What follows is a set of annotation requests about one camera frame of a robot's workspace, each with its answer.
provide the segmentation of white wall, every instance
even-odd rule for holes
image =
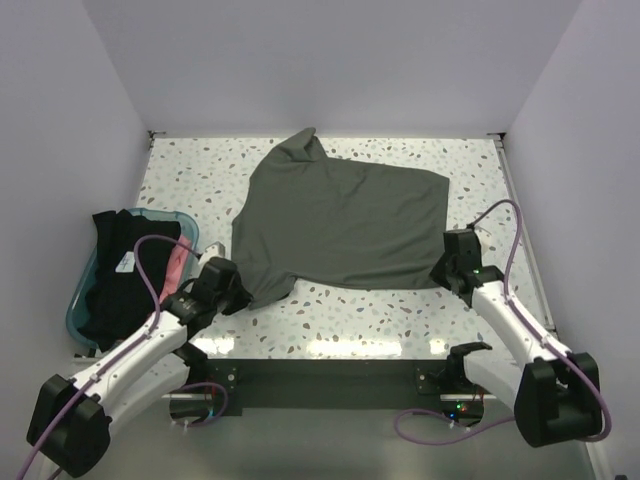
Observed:
[[[562,338],[598,360],[617,473],[640,474],[640,2],[585,0],[507,135]]]
[[[0,477],[40,385],[71,355],[64,316],[95,241],[131,205],[145,129],[80,0],[0,1]]]
[[[515,119],[580,0],[85,0],[174,134],[471,136]]]

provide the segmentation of cable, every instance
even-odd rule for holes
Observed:
[[[430,440],[422,440],[420,438],[414,437],[412,435],[409,435],[408,433],[404,433],[402,430],[400,430],[400,420],[402,420],[404,417],[406,417],[407,415],[413,415],[413,414],[423,414],[423,415],[430,415],[432,417],[435,417],[439,420],[443,420],[446,422],[451,422],[451,419],[445,415],[443,415],[442,413],[438,413],[438,412],[434,412],[433,410],[425,410],[423,408],[410,408],[408,410],[404,410],[402,412],[400,412],[399,414],[397,414],[395,416],[395,418],[393,419],[393,429],[396,431],[396,434],[402,438],[403,440],[406,440],[407,442],[411,442],[411,443],[416,443],[418,445],[426,445],[429,447],[444,447],[447,445],[453,445],[455,443],[458,442],[462,442],[464,440],[468,440],[471,437],[475,437],[476,435],[479,435],[482,432],[486,432],[487,430],[497,427],[499,425],[502,425],[504,423],[509,423],[509,422],[513,422],[515,420],[514,417],[506,417],[506,418],[502,418],[500,420],[496,420],[495,422],[490,423],[489,425],[485,425],[484,427],[480,427],[477,428],[475,430],[472,430],[460,437],[454,438],[452,440],[444,440],[444,441],[439,441],[439,442],[433,442]],[[462,427],[462,428],[467,428],[464,427],[463,425],[459,425],[459,424],[455,424],[458,427]]]
[[[147,276],[147,274],[144,272],[144,270],[142,268],[142,264],[140,263],[140,254],[139,254],[140,245],[143,242],[146,242],[147,240],[152,240],[152,239],[164,240],[164,241],[167,241],[167,242],[174,243],[175,245],[178,245],[178,246],[180,246],[182,248],[185,248],[186,250],[191,252],[193,255],[198,256],[196,251],[193,250],[190,246],[185,245],[184,243],[181,243],[181,242],[179,242],[177,240],[174,240],[171,237],[165,237],[164,235],[155,235],[155,234],[154,235],[145,235],[144,237],[140,237],[138,239],[138,241],[133,246],[133,256],[134,256],[134,259],[135,259],[136,267],[138,268],[138,273],[140,274],[140,277],[142,278],[142,281],[146,285],[147,289],[149,290],[149,293],[151,294],[151,298],[153,299],[153,308],[154,308],[155,314],[154,314],[154,317],[153,317],[153,321],[151,322],[151,326],[149,327],[147,332],[145,332],[142,335],[140,335],[133,342],[131,342],[129,345],[127,345],[127,347],[125,347],[120,352],[118,352],[117,355],[115,355],[111,360],[109,360],[107,363],[105,363],[95,373],[95,376],[96,376],[98,382],[100,381],[100,378],[106,372],[108,372],[111,369],[111,367],[113,367],[116,363],[118,363],[122,359],[122,357],[124,357],[131,350],[133,350],[138,345],[140,345],[140,343],[142,343],[147,338],[147,334],[156,329],[156,327],[158,326],[158,322],[160,321],[160,300],[158,299],[158,295],[156,294],[156,292],[155,292],[155,290],[153,288],[153,285],[151,285],[151,281],[149,280],[149,277]],[[53,417],[53,420],[51,420],[51,422],[49,423],[47,428],[45,428],[44,432],[42,432],[42,434],[40,435],[40,437],[36,441],[35,445],[31,449],[31,451],[29,452],[29,455],[27,455],[27,458],[25,459],[24,463],[22,464],[22,467],[18,471],[18,475],[16,476],[16,480],[23,480],[24,479],[24,477],[27,474],[27,471],[29,471],[29,467],[31,467],[31,464],[33,463],[34,459],[36,458],[36,455],[38,454],[38,452],[42,448],[42,445],[44,445],[44,442],[47,440],[47,438],[49,438],[49,435],[51,435],[51,432],[54,430],[54,428],[56,428],[58,423],[60,423],[60,421],[64,418],[64,416],[69,412],[69,410],[71,410],[71,408],[76,404],[76,402],[78,400],[80,400],[82,395],[84,395],[84,393],[94,383],[96,383],[96,381],[94,381],[93,379],[87,380],[87,382],[84,385],[82,385],[82,387],[80,387],[78,389],[78,391],[75,393],[75,395],[73,397],[71,397],[71,399],[60,409],[58,414],[55,417]]]
[[[224,388],[222,385],[220,385],[218,383],[214,383],[214,382],[192,383],[190,385],[185,385],[183,387],[180,387],[177,390],[174,390],[173,393],[186,392],[186,391],[189,391],[189,390],[194,390],[196,388],[202,388],[202,387],[211,387],[211,388],[215,388],[216,390],[219,390],[220,392],[222,392],[222,396],[224,397],[224,401],[222,402],[222,407],[220,408],[220,410],[218,410],[218,412],[213,417],[209,417],[206,420],[203,420],[202,422],[198,422],[198,423],[195,423],[195,422],[188,423],[187,424],[188,428],[203,427],[205,425],[209,425],[210,423],[215,422],[216,420],[218,420],[222,416],[222,414],[227,409],[227,406],[229,404],[229,394],[227,393],[226,388]]]
[[[531,322],[529,322],[529,320],[525,317],[525,315],[520,311],[520,309],[518,308],[518,306],[514,303],[513,299],[511,298],[511,293],[509,290],[509,274],[511,273],[511,267],[513,266],[513,260],[515,258],[516,255],[516,250],[518,248],[518,243],[520,242],[520,238],[522,237],[522,212],[520,210],[520,207],[518,206],[518,204],[516,202],[514,202],[511,199],[503,199],[500,200],[496,203],[494,203],[492,206],[490,206],[486,212],[484,212],[482,215],[480,215],[477,219],[475,219],[472,223],[469,224],[470,227],[474,227],[478,222],[480,222],[482,219],[484,219],[491,211],[493,211],[493,209],[495,209],[496,207],[502,205],[502,204],[509,204],[513,207],[515,216],[516,216],[516,235],[513,239],[513,245],[511,246],[511,251],[509,252],[509,258],[507,259],[507,265],[505,267],[505,271],[504,271],[504,284],[503,284],[503,295],[504,298],[507,302],[507,305],[509,305],[509,308],[511,308],[511,311],[514,313],[514,315],[516,317],[518,317],[518,319],[520,320],[520,322],[524,325],[524,327],[531,333],[531,335],[533,335],[533,337],[538,340],[539,342],[541,342],[541,344],[543,345],[544,348],[546,348],[547,350],[549,350],[551,353],[553,353],[553,355],[555,355],[558,360],[560,360],[562,363],[565,364],[565,366],[570,369],[573,373],[575,373],[578,378],[587,386],[587,388],[589,389],[589,391],[592,393],[592,395],[596,398],[596,400],[598,401],[598,404],[600,405],[600,409],[602,410],[602,414],[604,416],[604,426],[602,431],[597,434],[594,435],[592,437],[587,437],[582,439],[585,442],[599,442],[600,440],[604,440],[605,438],[607,438],[609,436],[609,434],[611,433],[611,428],[612,428],[612,421],[611,421],[611,412],[609,411],[609,407],[607,406],[607,403],[604,399],[604,397],[602,396],[602,394],[600,393],[600,391],[596,388],[596,386],[593,384],[593,382],[591,380],[589,380],[589,378],[571,361],[567,358],[566,356],[566,352],[562,353],[560,352],[557,348],[555,348],[553,345],[551,345],[550,343],[548,343],[547,341],[544,340],[544,336],[542,334],[540,334],[540,332],[538,332],[538,330],[536,328],[534,328],[534,326],[531,324]]]

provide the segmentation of pink clothing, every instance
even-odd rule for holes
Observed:
[[[191,246],[191,242],[184,235],[180,235],[180,239],[178,241]],[[161,303],[165,298],[178,290],[178,287],[180,286],[180,278],[182,277],[182,272],[184,271],[188,255],[189,251],[178,245],[173,247],[173,250],[171,250],[171,256],[169,257],[169,263],[167,264],[167,275],[164,278],[164,288],[160,294]]]

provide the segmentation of cloth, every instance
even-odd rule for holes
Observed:
[[[184,235],[180,235],[178,240],[187,246],[191,246],[191,242]],[[160,294],[160,303],[163,302],[172,293],[175,293],[180,286],[180,279],[182,278],[182,272],[184,271],[187,258],[189,257],[189,250],[182,248],[179,245],[173,247],[171,250],[171,256],[169,257],[169,263],[167,264],[167,275],[164,278],[164,288]]]
[[[271,150],[233,221],[232,260],[250,308],[297,278],[366,289],[436,285],[449,179],[426,170],[330,158],[308,128]]]
[[[95,285],[85,301],[89,321],[78,331],[98,344],[111,348],[142,326],[153,311],[153,301],[144,285],[138,266],[133,265],[133,246],[145,235],[180,237],[178,222],[159,222],[132,215],[126,210],[108,211],[93,216],[98,232]],[[174,244],[149,240],[140,246],[140,262],[157,294],[162,291],[167,263]]]

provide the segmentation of t-shirt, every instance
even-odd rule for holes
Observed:
[[[233,221],[232,260],[250,308],[296,279],[361,289],[421,289],[444,251],[449,179],[329,157],[308,128],[274,147]]]

